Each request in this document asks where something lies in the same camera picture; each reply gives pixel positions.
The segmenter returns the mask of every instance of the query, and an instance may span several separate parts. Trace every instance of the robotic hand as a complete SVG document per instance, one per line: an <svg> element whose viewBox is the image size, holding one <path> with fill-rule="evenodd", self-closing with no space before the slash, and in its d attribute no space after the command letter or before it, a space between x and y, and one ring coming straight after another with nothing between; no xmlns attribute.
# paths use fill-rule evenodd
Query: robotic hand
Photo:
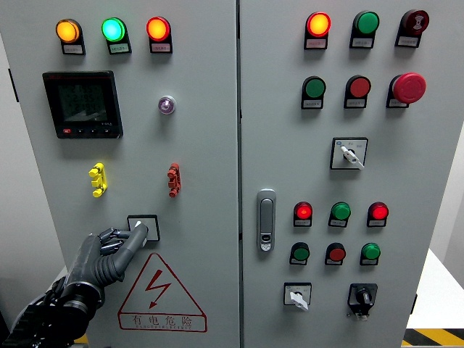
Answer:
<svg viewBox="0 0 464 348"><path fill-rule="evenodd" d="M88 236L70 272L25 308L2 346L70 346L86 332L104 304L104 287L123 281L134 254L145 245L147 233L148 228L138 222L133 231L109 228L98 236Z"/></svg>

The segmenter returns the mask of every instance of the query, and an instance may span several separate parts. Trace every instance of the green indicator light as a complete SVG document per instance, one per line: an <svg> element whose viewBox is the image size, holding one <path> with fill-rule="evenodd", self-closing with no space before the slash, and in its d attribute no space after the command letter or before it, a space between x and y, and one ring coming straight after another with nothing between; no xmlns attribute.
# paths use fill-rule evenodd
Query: green indicator light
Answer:
<svg viewBox="0 0 464 348"><path fill-rule="evenodd" d="M351 209L347 203L340 202L332 207L332 215L337 220L345 220L351 215Z"/></svg>
<svg viewBox="0 0 464 348"><path fill-rule="evenodd" d="M356 28L362 34L371 34L377 30L379 24L378 15L375 12L361 12L356 21Z"/></svg>
<svg viewBox="0 0 464 348"><path fill-rule="evenodd" d="M101 31L108 41L117 42L124 37L125 26L118 18L108 18L101 25Z"/></svg>
<svg viewBox="0 0 464 348"><path fill-rule="evenodd" d="M380 256L380 248L376 243L366 244L362 248L362 255L368 260L377 260Z"/></svg>
<svg viewBox="0 0 464 348"><path fill-rule="evenodd" d="M313 78L306 84L306 94L311 98L318 98L326 91L326 85L320 78Z"/></svg>
<svg viewBox="0 0 464 348"><path fill-rule="evenodd" d="M304 248L298 248L293 253L293 256L298 261L305 261L310 256L310 251Z"/></svg>

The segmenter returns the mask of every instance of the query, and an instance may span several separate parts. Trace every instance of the high voltage warning triangle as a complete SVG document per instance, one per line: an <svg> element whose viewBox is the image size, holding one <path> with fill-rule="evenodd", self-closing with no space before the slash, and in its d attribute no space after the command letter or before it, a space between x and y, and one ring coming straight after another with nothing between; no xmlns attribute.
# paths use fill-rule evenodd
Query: high voltage warning triangle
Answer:
<svg viewBox="0 0 464 348"><path fill-rule="evenodd" d="M123 330L206 332L206 315L157 253L150 254L117 313Z"/></svg>

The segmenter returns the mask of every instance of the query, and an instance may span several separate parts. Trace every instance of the digital meter display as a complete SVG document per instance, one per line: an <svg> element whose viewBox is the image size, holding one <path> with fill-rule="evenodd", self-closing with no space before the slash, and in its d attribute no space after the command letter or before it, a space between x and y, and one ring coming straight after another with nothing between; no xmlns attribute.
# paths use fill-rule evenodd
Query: digital meter display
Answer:
<svg viewBox="0 0 464 348"><path fill-rule="evenodd" d="M58 94L65 122L108 121L101 86L61 85Z"/></svg>
<svg viewBox="0 0 464 348"><path fill-rule="evenodd" d="M43 82L58 138L123 136L112 71L45 72Z"/></svg>

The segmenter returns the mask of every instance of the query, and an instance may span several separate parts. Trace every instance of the lightning bolt symbol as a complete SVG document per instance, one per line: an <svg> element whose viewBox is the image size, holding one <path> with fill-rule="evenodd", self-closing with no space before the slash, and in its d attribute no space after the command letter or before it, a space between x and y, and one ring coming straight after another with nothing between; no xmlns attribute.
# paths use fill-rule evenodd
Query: lightning bolt symbol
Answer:
<svg viewBox="0 0 464 348"><path fill-rule="evenodd" d="M158 286L153 286L154 282L157 281L157 279L160 277L161 273L162 273L162 270L157 270L157 272L154 274L152 280L150 281L150 284L148 284L147 288L145 289L145 291L150 291L150 290L163 288L163 290L158 295L158 297L154 301L152 301L150 303L150 309L152 309L154 306L157 305L157 300L165 293L167 288L169 288L169 286L171 285L171 283L167 283L167 284L162 284L162 285L158 285Z"/></svg>

